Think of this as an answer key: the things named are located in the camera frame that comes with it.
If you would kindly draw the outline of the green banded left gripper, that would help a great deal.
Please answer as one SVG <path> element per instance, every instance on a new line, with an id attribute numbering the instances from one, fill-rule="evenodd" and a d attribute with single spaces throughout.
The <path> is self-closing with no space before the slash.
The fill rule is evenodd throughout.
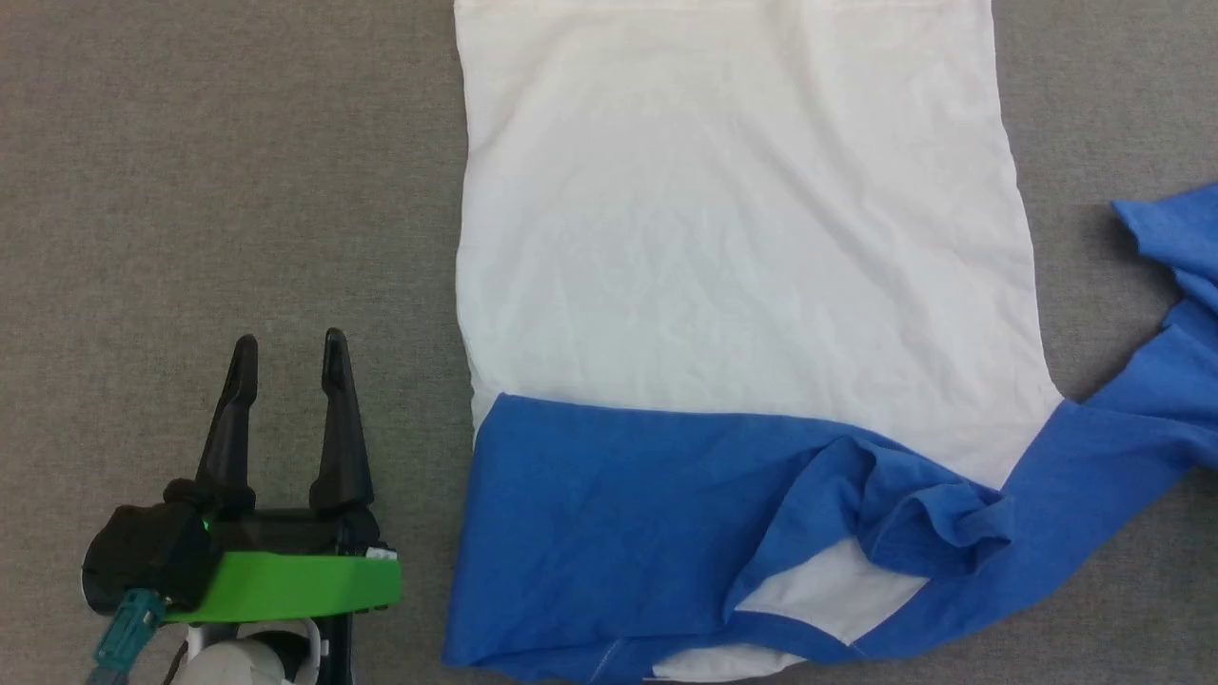
<path id="1" fill-rule="evenodd" d="M 326 329 L 326 413 L 312 509 L 255 508 L 248 486 L 248 411 L 258 391 L 258 344 L 231 350 L 195 480 L 171 481 L 164 501 L 122 505 L 82 562 L 82 591 L 113 616 L 132 590 L 155 594 L 169 623 L 257 623 L 350 616 L 402 598 L 402 568 L 382 542 L 347 338 Z"/>

